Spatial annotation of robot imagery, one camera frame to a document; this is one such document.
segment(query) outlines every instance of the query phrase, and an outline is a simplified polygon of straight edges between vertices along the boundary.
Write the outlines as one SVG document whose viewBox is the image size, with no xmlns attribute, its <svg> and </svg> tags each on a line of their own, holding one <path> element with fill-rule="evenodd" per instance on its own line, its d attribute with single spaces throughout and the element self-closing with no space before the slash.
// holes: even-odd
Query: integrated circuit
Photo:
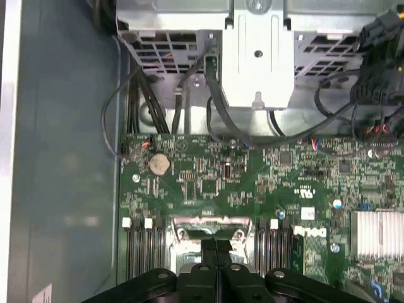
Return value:
<svg viewBox="0 0 404 303">
<path fill-rule="evenodd" d="M 291 165 L 292 164 L 292 153 L 290 151 L 281 151 L 279 153 L 279 164 L 280 165 Z"/>
<path fill-rule="evenodd" d="M 351 173 L 351 162 L 341 160 L 339 165 L 340 174 L 350 174 Z"/>
</svg>

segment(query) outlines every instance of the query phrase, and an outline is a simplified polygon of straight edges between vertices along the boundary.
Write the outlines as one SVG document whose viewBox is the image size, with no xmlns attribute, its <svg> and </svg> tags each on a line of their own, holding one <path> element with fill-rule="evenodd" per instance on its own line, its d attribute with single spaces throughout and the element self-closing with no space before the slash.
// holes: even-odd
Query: colored wires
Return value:
<svg viewBox="0 0 404 303">
<path fill-rule="evenodd" d="M 313 150 L 316 152 L 318 151 L 318 147 L 320 146 L 321 139 L 311 139 L 311 144 L 313 146 Z"/>
</svg>

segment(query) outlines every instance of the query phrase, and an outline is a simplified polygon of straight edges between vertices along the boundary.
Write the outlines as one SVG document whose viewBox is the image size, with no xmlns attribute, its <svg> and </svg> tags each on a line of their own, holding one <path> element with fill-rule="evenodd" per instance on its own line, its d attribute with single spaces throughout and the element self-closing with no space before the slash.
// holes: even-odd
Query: black cable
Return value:
<svg viewBox="0 0 404 303">
<path fill-rule="evenodd" d="M 102 106 L 101 110 L 101 129 L 102 129 L 102 136 L 104 137 L 104 142 L 105 145 L 107 146 L 108 150 L 113 154 L 113 156 L 125 160 L 127 159 L 128 156 L 122 155 L 118 151 L 115 151 L 114 147 L 112 147 L 111 142 L 108 139 L 108 134 L 107 134 L 107 125 L 105 123 L 105 116 L 107 113 L 108 106 L 111 104 L 113 99 L 116 97 L 116 95 L 131 81 L 131 79 L 141 71 L 141 67 L 138 66 L 133 71 L 123 80 L 121 81 L 121 84 L 114 90 L 114 92 L 111 94 L 111 96 L 105 101 L 104 105 Z"/>
<path fill-rule="evenodd" d="M 332 76 L 330 76 L 330 77 L 327 77 L 327 78 L 321 80 L 321 81 L 320 81 L 320 84 L 319 84 L 319 86 L 317 87 L 317 90 L 316 90 L 316 92 L 315 92 L 315 94 L 314 94 L 314 104 L 316 105 L 317 110 L 318 110 L 320 113 L 322 113 L 322 115 L 324 115 L 324 116 L 327 117 L 327 118 L 330 117 L 330 116 L 333 114 L 332 112 L 330 112 L 330 111 L 321 103 L 321 100 L 320 100 L 320 91 L 321 91 L 321 89 L 324 87 L 324 85 L 325 85 L 326 83 L 328 83 L 328 82 L 330 82 L 331 80 L 334 80 L 334 79 L 339 79 L 339 78 L 341 78 L 341 77 L 358 76 L 358 75 L 359 75 L 359 69 L 351 69 L 351 70 L 349 70 L 349 71 L 342 71 L 342 72 L 339 72 L 338 74 L 334 74 L 334 75 L 332 75 Z M 341 120 L 341 121 L 343 121 L 343 122 L 345 122 L 345 123 L 349 123 L 349 124 L 351 123 L 351 121 L 350 121 L 349 119 L 344 118 L 344 117 L 339 117 L 338 120 Z"/>
<path fill-rule="evenodd" d="M 358 111 L 358 107 L 359 107 L 359 106 L 356 105 L 356 106 L 353 108 L 352 121 L 355 121 L 355 120 L 356 120 L 356 113 L 354 113 L 354 112 L 357 112 L 357 111 Z M 381 119 L 381 125 L 383 125 L 384 122 L 385 122 L 385 120 L 386 120 L 386 116 L 384 115 L 383 110 L 381 111 L 381 117 L 380 117 L 380 119 Z M 353 123 L 352 123 L 352 135 L 354 135 L 354 132 L 355 132 L 355 124 L 354 124 L 354 122 L 353 122 Z M 377 134 L 375 135 L 375 137 L 373 137 L 373 139 L 370 139 L 369 141 L 366 141 L 365 143 L 363 143 L 363 145 L 362 145 L 360 148 L 358 148 L 357 150 L 353 151 L 352 153 L 344 153 L 344 154 L 338 155 L 338 154 L 328 153 L 328 152 L 323 151 L 323 150 L 321 150 L 321 149 L 317 149 L 317 151 L 318 151 L 319 153 L 322 153 L 323 155 L 326 155 L 326 156 L 329 156 L 329 157 L 334 157 L 334 158 L 349 158 L 349 157 L 354 157 L 354 156 L 358 155 L 359 153 L 363 152 L 364 150 L 366 150 L 366 149 L 368 149 L 368 148 L 371 148 L 371 147 L 372 147 L 372 144 L 375 143 L 375 142 L 377 142 L 377 141 L 380 139 L 380 137 L 381 137 L 382 135 L 383 135 L 383 127 L 380 127 L 380 128 L 379 128 L 379 131 L 377 132 Z M 355 137 L 356 137 L 356 138 L 355 138 L 356 142 L 362 143 L 362 141 L 357 138 L 356 133 L 355 133 Z"/>
<path fill-rule="evenodd" d="M 159 132 L 159 133 L 169 134 L 170 131 L 169 131 L 169 127 L 168 127 L 167 123 L 165 122 L 163 110 L 160 106 L 160 103 L 157 100 L 156 95 L 154 94 L 152 88 L 150 87 L 146 74 L 142 71 L 139 74 L 138 79 L 139 79 L 141 91 L 145 97 L 146 102 L 148 103 L 150 114 L 153 117 L 153 114 L 152 114 L 152 112 L 153 112 L 156 116 L 157 120 L 155 121 L 153 119 L 155 126 L 156 126 L 156 124 L 160 126 L 159 128 L 161 129 L 161 132 Z"/>
<path fill-rule="evenodd" d="M 358 110 L 359 110 L 359 105 L 355 105 L 355 107 L 353 108 L 353 111 L 352 111 L 351 133 L 352 133 L 352 137 L 355 139 L 356 142 L 363 143 L 363 141 L 358 137 L 356 130 L 355 130 L 356 129 L 356 116 L 358 114 Z"/>
<path fill-rule="evenodd" d="M 233 122 L 233 120 L 230 118 L 229 113 L 227 112 L 226 106 L 223 102 L 223 97 L 222 97 L 222 89 L 220 88 L 220 85 L 218 84 L 216 80 L 216 71 L 215 67 L 212 62 L 209 62 L 206 65 L 206 82 L 208 84 L 211 96 L 213 98 L 213 102 L 216 106 L 216 109 L 222 118 L 223 122 L 225 123 L 226 127 L 230 130 L 233 136 L 235 136 L 237 139 L 240 140 L 241 143 L 248 144 L 249 146 L 255 146 L 255 147 L 260 147 L 260 148 L 273 148 L 276 146 L 288 144 L 297 140 L 300 140 L 302 138 L 308 137 L 312 135 L 313 133 L 316 133 L 329 124 L 331 124 L 333 121 L 335 121 L 337 118 L 339 118 L 341 115 L 346 113 L 349 109 L 351 109 L 355 104 L 353 103 L 348 103 L 344 105 L 341 109 L 339 109 L 337 112 L 332 114 L 329 118 L 325 119 L 323 122 L 320 122 L 316 126 L 313 126 L 301 133 L 295 134 L 290 137 L 283 138 L 282 140 L 278 141 L 262 141 L 262 142 L 254 142 L 248 134 L 245 132 L 241 131 Z"/>
<path fill-rule="evenodd" d="M 278 133 L 279 136 L 281 137 L 285 137 L 285 134 L 283 133 L 283 131 L 280 129 L 279 124 L 276 121 L 275 118 L 275 112 L 273 110 L 269 110 L 267 113 L 268 117 L 270 118 L 272 127 L 275 129 L 275 131 Z"/>
<path fill-rule="evenodd" d="M 174 111 L 174 118 L 172 120 L 171 125 L 171 133 L 176 134 L 178 132 L 178 125 L 181 118 L 181 109 L 182 109 L 182 102 L 184 96 L 184 85 L 186 81 L 197 71 L 199 71 L 203 67 L 203 61 L 206 52 L 199 57 L 196 63 L 184 74 L 184 76 L 179 80 L 177 85 L 177 91 L 175 93 L 175 111 Z"/>
<path fill-rule="evenodd" d="M 215 134 L 212 130 L 211 122 L 212 122 L 212 97 L 208 99 L 208 103 L 206 104 L 206 127 L 208 128 L 208 133 L 211 138 L 218 143 L 223 143 L 223 140 L 219 138 L 217 134 Z"/>
<path fill-rule="evenodd" d="M 136 77 L 131 79 L 129 85 L 129 127 L 134 134 L 140 132 L 139 129 L 139 82 Z"/>
</svg>

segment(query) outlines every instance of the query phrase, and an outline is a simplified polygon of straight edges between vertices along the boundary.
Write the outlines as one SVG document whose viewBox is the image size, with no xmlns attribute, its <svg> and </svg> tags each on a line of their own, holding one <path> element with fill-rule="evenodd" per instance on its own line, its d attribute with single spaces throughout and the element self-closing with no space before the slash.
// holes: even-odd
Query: heatsink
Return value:
<svg viewBox="0 0 404 303">
<path fill-rule="evenodd" d="M 404 213 L 355 211 L 351 217 L 351 255 L 358 259 L 404 257 Z"/>
</svg>

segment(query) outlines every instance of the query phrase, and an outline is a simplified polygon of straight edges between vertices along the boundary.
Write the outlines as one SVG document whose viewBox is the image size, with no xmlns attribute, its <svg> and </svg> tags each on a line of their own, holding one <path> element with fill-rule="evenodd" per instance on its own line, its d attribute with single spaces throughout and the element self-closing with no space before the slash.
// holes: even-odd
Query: ram slot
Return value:
<svg viewBox="0 0 404 303">
<path fill-rule="evenodd" d="M 265 247 L 266 247 L 266 220 L 260 220 L 256 225 L 256 238 L 254 249 L 255 268 L 260 275 L 265 275 Z"/>
<path fill-rule="evenodd" d="M 150 241 L 152 239 L 152 232 L 152 229 L 146 229 L 145 237 L 143 238 L 143 271 L 141 273 L 145 273 L 150 267 L 150 253 L 152 252 Z"/>
<path fill-rule="evenodd" d="M 165 220 L 156 220 L 156 236 L 155 236 L 155 268 L 164 267 L 164 257 L 165 257 Z"/>
<path fill-rule="evenodd" d="M 140 237 L 142 234 L 141 222 L 133 220 L 132 229 L 128 233 L 128 278 L 139 275 Z"/>
<path fill-rule="evenodd" d="M 141 275 L 145 272 L 144 253 L 145 253 L 145 235 L 146 231 L 142 229 L 142 233 L 139 233 L 139 250 L 138 250 L 138 268 L 137 275 Z"/>
<path fill-rule="evenodd" d="M 289 229 L 282 230 L 282 268 L 290 268 L 291 233 Z"/>
<path fill-rule="evenodd" d="M 270 245 L 270 254 L 271 254 L 271 267 L 270 270 L 274 268 L 278 268 L 278 231 L 277 230 L 271 230 L 271 245 Z"/>
<path fill-rule="evenodd" d="M 271 231 L 266 230 L 266 246 L 265 246 L 265 272 L 264 275 L 271 270 Z"/>
</svg>

